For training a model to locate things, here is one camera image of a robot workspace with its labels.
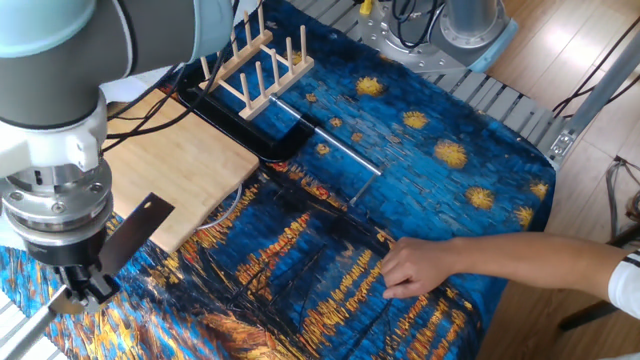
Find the finger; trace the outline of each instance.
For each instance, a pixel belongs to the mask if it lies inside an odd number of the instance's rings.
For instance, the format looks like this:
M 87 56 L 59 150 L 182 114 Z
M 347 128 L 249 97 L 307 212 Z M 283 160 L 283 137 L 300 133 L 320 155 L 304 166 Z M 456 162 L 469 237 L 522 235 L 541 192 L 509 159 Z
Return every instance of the finger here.
M 398 247 L 408 246 L 411 243 L 415 242 L 416 240 L 417 240 L 416 238 L 403 237 L 403 238 L 400 238 L 400 240 L 398 240 L 398 243 L 396 246 Z
M 406 299 L 413 296 L 419 296 L 427 291 L 420 282 L 408 282 L 392 286 L 385 290 L 382 297 L 385 299 Z
M 399 254 L 397 251 L 392 250 L 387 254 L 387 256 L 384 257 L 384 259 L 382 259 L 382 262 L 380 263 L 380 272 L 382 273 L 382 275 L 386 274 L 389 270 L 391 270 L 398 264 L 398 262 L 400 261 L 398 255 Z
M 412 273 L 405 265 L 397 265 L 389 270 L 384 276 L 384 283 L 387 287 L 398 285 L 404 281 L 410 280 Z

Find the starry night tablecloth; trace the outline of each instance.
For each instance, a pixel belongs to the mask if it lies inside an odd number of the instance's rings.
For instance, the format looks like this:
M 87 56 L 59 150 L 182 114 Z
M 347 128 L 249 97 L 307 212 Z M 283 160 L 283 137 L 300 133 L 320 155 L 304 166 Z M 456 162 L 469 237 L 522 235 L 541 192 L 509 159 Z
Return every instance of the starry night tablecloth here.
M 289 4 L 267 1 L 265 17 L 281 54 L 305 24 L 316 63 L 282 99 L 384 175 L 348 206 L 371 174 L 313 138 L 287 163 L 263 164 L 220 225 L 174 254 L 145 245 L 112 303 L 61 317 L 47 336 L 71 358 L 473 358 L 506 282 L 456 275 L 428 295 L 384 300 L 380 260 L 402 236 L 542 230 L 553 168 L 494 119 Z M 253 62 L 243 71 L 257 89 Z M 214 96 L 244 106 L 224 89 Z M 294 119 L 272 106 L 253 122 L 277 137 Z M 59 286 L 16 250 L 0 249 L 0 267 L 2 290 L 29 316 Z

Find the wooden cutting board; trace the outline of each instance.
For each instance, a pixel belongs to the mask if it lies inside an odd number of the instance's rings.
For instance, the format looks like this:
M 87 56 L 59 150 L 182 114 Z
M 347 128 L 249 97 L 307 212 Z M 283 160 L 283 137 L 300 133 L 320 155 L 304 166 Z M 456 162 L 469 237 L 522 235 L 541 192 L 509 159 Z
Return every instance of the wooden cutting board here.
M 144 116 L 163 96 L 156 90 L 123 116 Z M 170 99 L 145 127 L 170 121 L 184 110 Z M 110 121 L 109 133 L 130 131 L 137 123 Z M 105 158 L 113 172 L 118 215 L 129 216 L 150 192 L 175 206 L 151 237 L 167 252 L 177 250 L 259 164 L 255 155 L 193 114 L 168 129 L 130 138 Z

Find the screw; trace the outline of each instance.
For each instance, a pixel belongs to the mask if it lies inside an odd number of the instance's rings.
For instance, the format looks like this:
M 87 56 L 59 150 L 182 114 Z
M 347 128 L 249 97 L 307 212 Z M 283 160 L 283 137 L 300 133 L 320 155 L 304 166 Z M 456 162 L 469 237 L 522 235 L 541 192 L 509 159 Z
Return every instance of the screw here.
M 104 187 L 100 183 L 95 183 L 95 184 L 89 186 L 89 191 L 91 191 L 94 194 L 101 193 L 102 189 L 104 189 Z
M 15 201 L 21 201 L 22 199 L 24 199 L 24 195 L 19 192 L 13 192 L 11 193 L 11 195 L 9 195 L 9 197 Z
M 53 206 L 51 206 L 51 211 L 53 211 L 56 214 L 62 214 L 66 210 L 67 210 L 67 207 L 64 206 L 63 203 L 55 203 L 53 204 Z

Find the black cable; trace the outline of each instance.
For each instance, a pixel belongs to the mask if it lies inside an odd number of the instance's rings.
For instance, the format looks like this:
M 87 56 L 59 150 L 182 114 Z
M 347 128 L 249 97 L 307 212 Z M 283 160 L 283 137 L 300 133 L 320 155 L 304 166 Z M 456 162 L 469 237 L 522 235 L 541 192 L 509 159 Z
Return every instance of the black cable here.
M 109 117 L 107 118 L 107 121 L 111 121 L 111 120 L 117 118 L 118 116 L 120 116 L 120 115 L 124 114 L 125 112 L 127 112 L 127 110 L 131 109 L 132 107 L 134 107 L 138 103 L 140 103 L 140 101 L 142 101 L 142 99 L 147 97 L 147 95 L 151 94 L 151 92 L 153 92 L 154 90 L 158 89 L 160 87 L 160 85 L 162 85 L 169 78 L 169 76 L 171 76 L 173 74 L 173 72 L 176 71 L 178 66 L 180 66 L 180 64 L 173 65 L 171 68 L 169 68 L 169 70 L 167 70 L 167 72 L 164 75 L 162 75 L 162 77 L 160 79 L 158 79 L 158 81 L 156 81 L 153 85 L 151 85 L 151 87 L 149 87 L 147 90 L 145 90 L 137 98 L 135 98 L 133 101 L 130 101 L 122 109 L 120 109 L 120 110 L 114 112 L 113 114 L 109 115 Z
M 612 102 L 616 101 L 618 98 L 620 98 L 620 96 L 624 95 L 624 93 L 626 93 L 627 91 L 629 91 L 629 89 L 634 87 L 639 81 L 640 81 L 640 75 L 636 76 L 636 78 L 633 79 L 633 81 L 631 83 L 629 83 L 629 85 L 625 86 L 624 89 L 620 90 L 620 92 L 618 92 L 617 94 L 613 95 L 611 97 L 611 99 L 609 99 L 609 101 L 607 101 L 605 106 L 607 106 L 607 105 L 611 104 Z M 570 119 L 570 118 L 572 118 L 574 116 L 575 116 L 575 114 L 571 114 L 571 115 L 564 116 L 564 118 L 565 119 Z
M 570 97 L 562 100 L 558 105 L 556 105 L 556 107 L 553 109 L 553 111 L 555 112 L 555 116 L 554 117 L 558 117 L 560 116 L 560 114 L 562 114 L 562 112 L 567 108 L 567 106 L 569 106 L 569 103 L 571 103 L 571 101 L 575 100 L 576 98 L 588 94 L 589 92 L 593 91 L 593 89 L 595 89 L 595 86 L 582 91 L 582 89 L 587 86 L 587 84 L 589 83 L 589 81 L 591 81 L 591 79 L 596 75 L 596 73 L 598 73 L 598 71 L 600 70 L 600 68 L 602 68 L 602 66 L 604 66 L 604 64 L 607 62 L 607 60 L 609 60 L 609 58 L 611 57 L 611 55 L 613 55 L 613 52 L 620 46 L 620 44 L 622 44 L 622 41 L 624 41 L 624 39 L 629 36 L 629 34 L 631 33 L 631 31 L 633 31 L 633 29 L 640 23 L 640 17 L 638 17 L 636 19 L 636 21 L 633 22 L 633 24 L 631 24 L 631 26 L 629 26 L 629 28 L 627 28 L 627 30 L 622 34 L 622 36 L 616 41 L 615 44 L 613 44 L 613 47 L 609 50 L 609 52 L 607 52 L 607 54 L 605 55 L 605 57 L 602 59 L 602 61 L 600 61 L 600 63 L 598 63 L 598 65 L 596 66 L 595 69 L 593 69 L 593 71 L 589 74 L 589 76 L 587 76 L 587 78 L 582 82 L 582 84 L 580 84 L 580 86 L 578 87 L 578 89 L 576 89 L 576 91 L 573 93 L 573 95 L 571 95 Z
M 260 0 L 260 3 L 258 4 L 258 6 L 261 6 L 263 2 L 264 2 L 264 0 Z M 234 18 L 235 18 L 235 14 L 238 11 L 239 3 L 240 3 L 239 0 L 235 0 L 234 1 L 234 4 L 233 4 L 233 16 L 234 16 Z M 171 95 L 177 90 L 177 85 L 179 84 L 179 81 L 182 79 L 183 72 L 181 72 L 180 75 L 178 76 L 178 78 L 176 80 L 176 83 L 172 87 L 170 93 L 167 94 L 162 100 L 160 100 L 159 102 L 154 104 L 152 109 L 150 109 L 150 112 L 148 112 L 147 115 L 144 118 L 142 118 L 142 122 L 140 124 L 138 124 L 133 130 L 131 130 L 130 132 L 127 132 L 127 133 L 118 133 L 118 134 L 109 134 L 109 135 L 107 135 L 107 139 L 109 139 L 109 140 L 117 139 L 118 141 L 116 143 L 110 145 L 109 147 L 105 148 L 103 150 L 103 152 L 113 149 L 115 146 L 121 144 L 122 142 L 126 141 L 130 137 L 151 134 L 151 133 L 154 133 L 156 131 L 160 131 L 160 130 L 164 130 L 166 128 L 169 128 L 169 127 L 177 124 L 178 122 L 182 121 L 191 112 L 193 112 L 195 107 L 209 93 L 209 90 L 213 86 L 213 80 L 215 79 L 216 75 L 218 74 L 218 71 L 220 70 L 220 68 L 221 68 L 221 66 L 223 64 L 223 60 L 222 59 L 224 59 L 224 58 L 226 58 L 228 56 L 228 54 L 230 52 L 230 49 L 231 49 L 231 44 L 232 43 L 233 42 L 227 44 L 225 49 L 222 51 L 221 55 L 218 57 L 218 59 L 216 59 L 216 63 L 215 63 L 214 69 L 213 69 L 213 71 L 211 73 L 211 77 L 209 78 L 209 80 L 207 82 L 207 86 L 205 87 L 203 92 L 198 96 L 198 98 L 182 114 L 180 114 L 175 119 L 173 119 L 171 121 L 168 121 L 168 122 L 166 122 L 166 123 L 164 123 L 162 125 L 158 125 L 158 126 L 155 126 L 155 127 L 149 128 L 149 129 L 142 129 L 142 126 L 144 126 L 147 122 L 149 122 L 149 120 L 158 111 L 160 111 L 162 106 L 164 106 L 164 104 L 168 101 L 168 99 L 171 97 Z
M 176 92 L 176 90 L 178 90 L 178 85 L 180 84 L 180 81 L 182 81 L 182 76 L 184 75 L 184 71 L 185 71 L 186 67 L 182 67 L 182 69 L 180 70 L 180 74 L 178 75 L 178 77 L 176 78 L 176 80 L 174 81 L 174 83 L 171 86 L 171 90 L 169 92 L 167 92 L 167 94 L 160 99 L 158 102 L 156 102 L 151 109 L 149 109 L 149 111 L 147 111 L 147 114 L 142 118 L 142 121 L 137 124 L 133 130 L 131 130 L 129 133 L 127 134 L 133 134 L 137 131 L 139 131 L 140 129 L 142 129 L 143 126 L 145 126 L 149 121 L 151 121 L 151 119 L 160 111 L 160 109 L 162 109 L 162 107 L 164 106 L 164 104 L 171 98 L 171 96 Z M 115 148 L 116 146 L 122 144 L 123 142 L 125 142 L 130 136 L 122 136 L 122 137 L 118 137 L 118 140 L 116 142 L 114 142 L 113 144 L 107 146 L 106 148 L 104 148 L 102 150 L 102 153 L 106 153 L 107 151 Z
M 616 156 L 613 160 L 613 163 L 607 169 L 606 181 L 607 181 L 607 195 L 609 198 L 609 211 L 611 214 L 611 239 L 615 239 L 618 236 L 618 204 L 615 196 L 615 187 L 618 182 L 618 172 L 620 168 L 623 167 L 631 176 L 633 181 L 640 186 L 640 180 L 633 174 L 631 168 L 640 171 L 640 167 L 628 162 L 627 160 Z M 627 216 L 634 221 L 638 221 L 640 219 L 637 215 L 640 214 L 639 211 L 636 211 L 636 204 L 640 200 L 640 192 L 636 193 L 636 195 L 632 198 L 632 203 L 630 204 L 630 208 L 628 208 Z
M 409 7 L 409 4 L 413 1 L 413 6 L 411 7 L 411 11 L 409 11 L 408 15 L 404 15 L 403 17 L 400 17 L 400 15 L 397 14 L 396 12 L 396 8 L 397 8 L 397 0 L 392 0 L 391 1 L 391 15 L 393 16 L 394 19 L 398 20 L 398 23 L 402 24 L 404 22 L 406 22 L 409 19 L 409 16 L 411 14 L 413 14 L 413 12 L 416 9 L 416 4 L 417 4 L 417 0 L 405 0 L 404 4 L 402 5 L 402 9 L 400 10 L 401 14 L 405 14 L 407 11 L 407 7 Z
M 425 38 L 429 34 L 429 29 L 431 28 L 431 25 L 435 20 L 437 10 L 438 10 L 438 0 L 433 0 L 431 4 L 431 10 L 429 10 L 429 21 L 427 21 L 427 26 L 425 27 L 424 31 L 420 35 L 420 38 L 418 38 L 418 41 L 416 41 L 414 44 L 409 44 L 404 40 L 404 38 L 402 37 L 403 22 L 398 22 L 398 40 L 400 40 L 400 43 L 402 44 L 402 46 L 406 47 L 408 50 L 413 50 L 424 43 Z

